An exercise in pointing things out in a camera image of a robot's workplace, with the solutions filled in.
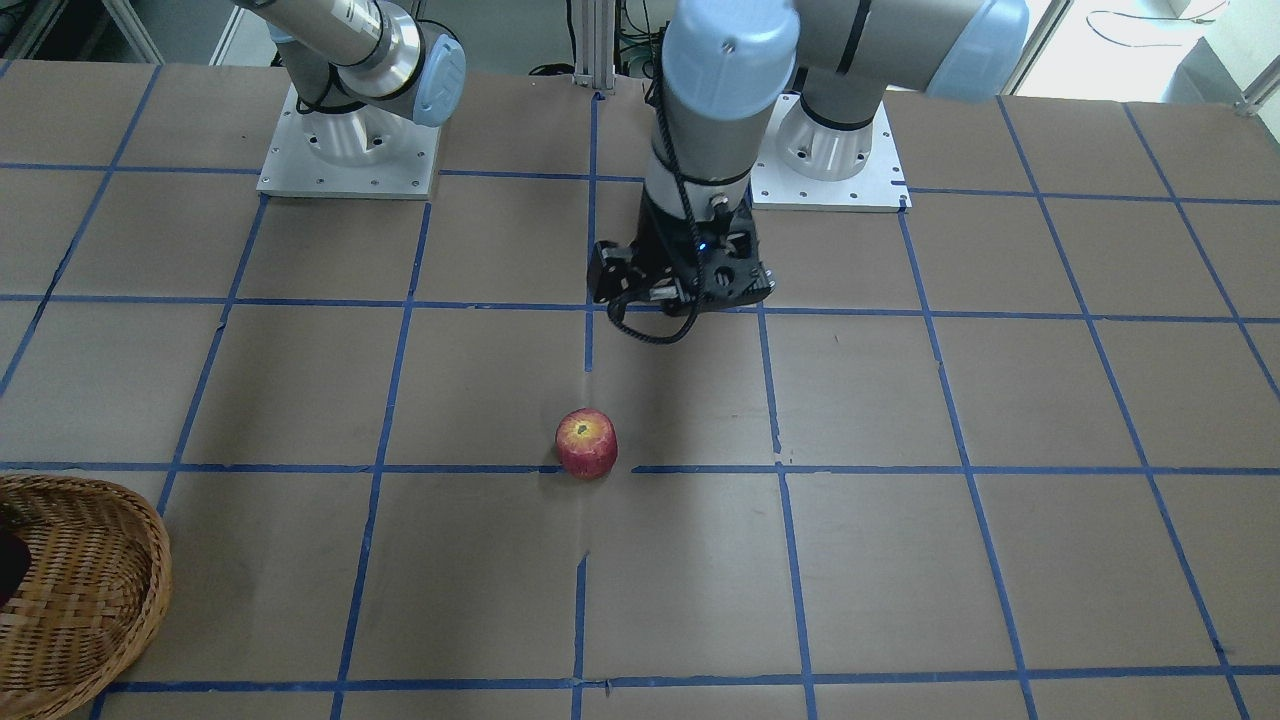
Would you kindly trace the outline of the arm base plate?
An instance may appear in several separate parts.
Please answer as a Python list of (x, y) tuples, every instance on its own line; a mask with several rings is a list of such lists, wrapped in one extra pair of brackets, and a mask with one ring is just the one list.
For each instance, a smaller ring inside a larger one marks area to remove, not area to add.
[(440, 131), (376, 108), (310, 111), (289, 87), (256, 188), (279, 199), (428, 201)]
[(899, 213), (913, 206), (884, 104), (860, 129), (832, 129), (781, 95), (751, 169), (754, 208)]

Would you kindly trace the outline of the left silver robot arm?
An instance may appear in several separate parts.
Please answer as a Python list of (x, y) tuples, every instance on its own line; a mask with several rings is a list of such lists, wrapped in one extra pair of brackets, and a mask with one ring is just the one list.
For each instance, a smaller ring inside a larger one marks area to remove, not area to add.
[(1024, 1), (680, 1), (655, 51), (636, 233), (600, 240), (588, 286), (626, 329), (635, 304), (691, 325), (774, 290), (753, 215), (762, 151), (842, 187), (874, 152), (891, 87), (980, 102), (1010, 79)]

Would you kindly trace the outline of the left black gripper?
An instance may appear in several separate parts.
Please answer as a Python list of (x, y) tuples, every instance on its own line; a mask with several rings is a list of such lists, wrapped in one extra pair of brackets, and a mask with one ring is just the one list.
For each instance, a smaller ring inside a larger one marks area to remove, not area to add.
[(759, 254), (753, 208), (694, 197), (710, 215), (691, 232), (681, 211), (668, 213), (644, 190), (634, 238), (599, 240), (591, 251), (588, 288), (595, 304), (655, 304), (669, 316), (753, 305), (774, 290), (772, 270)]

